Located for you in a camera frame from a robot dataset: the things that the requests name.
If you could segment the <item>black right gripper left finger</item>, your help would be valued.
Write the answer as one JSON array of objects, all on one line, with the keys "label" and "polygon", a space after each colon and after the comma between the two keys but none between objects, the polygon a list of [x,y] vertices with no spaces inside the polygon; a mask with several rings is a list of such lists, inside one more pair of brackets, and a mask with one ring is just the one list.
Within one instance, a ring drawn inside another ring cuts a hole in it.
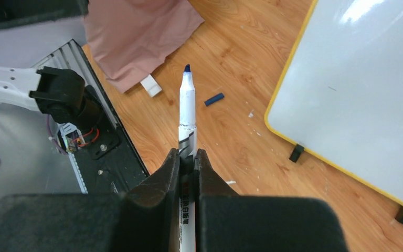
[{"label": "black right gripper left finger", "polygon": [[0,251],[176,251],[179,157],[119,194],[0,199]]}]

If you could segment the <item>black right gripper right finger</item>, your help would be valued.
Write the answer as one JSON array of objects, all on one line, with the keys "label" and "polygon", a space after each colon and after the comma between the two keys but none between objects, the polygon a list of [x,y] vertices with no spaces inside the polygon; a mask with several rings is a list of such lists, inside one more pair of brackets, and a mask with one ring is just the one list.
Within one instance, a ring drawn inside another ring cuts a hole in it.
[{"label": "black right gripper right finger", "polygon": [[348,251],[341,224],[318,198],[239,195],[196,156],[197,251]]}]

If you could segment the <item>white whiteboard marker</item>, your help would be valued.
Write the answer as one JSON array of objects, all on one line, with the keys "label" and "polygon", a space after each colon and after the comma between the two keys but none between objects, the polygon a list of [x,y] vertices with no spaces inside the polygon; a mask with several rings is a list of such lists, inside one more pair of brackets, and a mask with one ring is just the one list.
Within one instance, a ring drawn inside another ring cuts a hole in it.
[{"label": "white whiteboard marker", "polygon": [[197,147],[196,91],[187,64],[179,89],[179,251],[196,250],[194,165]]}]

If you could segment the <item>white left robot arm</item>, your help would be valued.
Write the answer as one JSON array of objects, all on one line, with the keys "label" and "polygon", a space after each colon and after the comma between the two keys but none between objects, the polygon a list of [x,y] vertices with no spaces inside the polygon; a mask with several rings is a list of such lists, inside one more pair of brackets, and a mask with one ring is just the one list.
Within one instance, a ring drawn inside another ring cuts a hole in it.
[{"label": "white left robot arm", "polygon": [[[0,1],[0,30],[86,15],[88,1]],[[0,102],[39,111],[80,130],[102,118],[99,101],[72,69],[0,67]]]}]

